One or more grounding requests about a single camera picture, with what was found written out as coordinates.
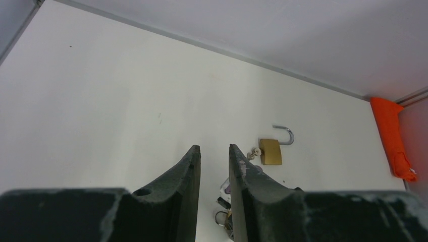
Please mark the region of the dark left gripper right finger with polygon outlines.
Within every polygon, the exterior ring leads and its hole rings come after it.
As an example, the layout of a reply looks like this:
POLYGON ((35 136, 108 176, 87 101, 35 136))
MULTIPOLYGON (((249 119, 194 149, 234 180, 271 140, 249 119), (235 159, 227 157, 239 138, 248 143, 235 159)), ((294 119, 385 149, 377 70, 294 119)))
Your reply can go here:
POLYGON ((427 241, 427 207, 400 191, 287 188, 229 147, 234 241, 427 241))

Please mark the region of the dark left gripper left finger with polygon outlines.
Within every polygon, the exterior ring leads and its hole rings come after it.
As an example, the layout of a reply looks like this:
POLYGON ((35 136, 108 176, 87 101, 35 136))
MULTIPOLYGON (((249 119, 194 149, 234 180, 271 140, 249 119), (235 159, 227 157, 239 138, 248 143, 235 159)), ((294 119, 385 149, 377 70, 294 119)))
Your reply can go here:
POLYGON ((1 241, 195 241, 200 147, 134 192, 27 189, 1 195, 1 241))

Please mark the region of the small brass padlock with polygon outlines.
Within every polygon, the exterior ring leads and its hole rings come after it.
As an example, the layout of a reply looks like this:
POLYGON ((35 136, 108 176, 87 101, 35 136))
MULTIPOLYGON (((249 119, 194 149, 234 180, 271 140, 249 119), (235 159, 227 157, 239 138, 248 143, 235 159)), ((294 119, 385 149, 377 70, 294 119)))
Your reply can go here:
POLYGON ((214 221, 217 225, 226 230, 233 230, 232 210, 218 211, 214 215, 214 221))

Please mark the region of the large brass padlock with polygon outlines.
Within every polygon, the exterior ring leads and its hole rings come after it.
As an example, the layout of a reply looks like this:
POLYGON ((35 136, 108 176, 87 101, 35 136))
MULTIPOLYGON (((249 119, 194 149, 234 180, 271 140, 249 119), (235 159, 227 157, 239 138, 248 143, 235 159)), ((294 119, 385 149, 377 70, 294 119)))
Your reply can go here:
POLYGON ((259 149, 261 150, 262 165, 282 165, 281 146, 289 146, 294 143, 295 136, 293 132, 286 126, 272 125, 273 129, 284 130, 289 135, 288 141, 280 141, 277 139, 259 139, 259 149))

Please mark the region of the silver key bunch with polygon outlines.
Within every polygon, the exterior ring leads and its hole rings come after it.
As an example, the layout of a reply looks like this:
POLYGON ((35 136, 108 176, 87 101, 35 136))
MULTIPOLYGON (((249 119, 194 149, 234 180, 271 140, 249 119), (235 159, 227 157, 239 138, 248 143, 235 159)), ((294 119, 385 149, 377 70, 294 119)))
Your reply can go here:
POLYGON ((262 151, 258 147, 254 147, 251 149, 250 152, 247 153, 247 159, 248 160, 254 160, 256 156, 261 156, 262 151))

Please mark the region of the orange folded cloth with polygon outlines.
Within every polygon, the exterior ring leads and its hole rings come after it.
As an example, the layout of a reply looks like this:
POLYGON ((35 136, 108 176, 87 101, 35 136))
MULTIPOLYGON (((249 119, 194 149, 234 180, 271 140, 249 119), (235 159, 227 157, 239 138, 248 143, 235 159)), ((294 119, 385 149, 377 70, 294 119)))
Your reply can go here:
POLYGON ((392 174, 416 182, 417 175, 407 159, 400 134, 399 113, 404 107, 380 97, 372 97, 369 102, 392 174))

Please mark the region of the aluminium corner frame post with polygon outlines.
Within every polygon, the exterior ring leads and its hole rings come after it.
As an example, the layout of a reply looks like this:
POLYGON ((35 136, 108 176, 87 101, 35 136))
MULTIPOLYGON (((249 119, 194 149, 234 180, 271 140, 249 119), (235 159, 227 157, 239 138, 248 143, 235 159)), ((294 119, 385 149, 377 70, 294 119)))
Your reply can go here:
POLYGON ((395 102, 403 107, 409 107, 427 99, 427 87, 415 91, 405 97, 402 97, 395 102))

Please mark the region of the left aluminium corner post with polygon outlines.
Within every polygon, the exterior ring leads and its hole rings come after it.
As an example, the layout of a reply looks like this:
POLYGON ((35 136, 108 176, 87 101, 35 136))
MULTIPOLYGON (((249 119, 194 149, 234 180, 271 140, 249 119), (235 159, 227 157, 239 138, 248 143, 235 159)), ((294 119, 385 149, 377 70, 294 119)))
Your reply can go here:
POLYGON ((1 0, 1 62, 43 3, 36 0, 1 0))

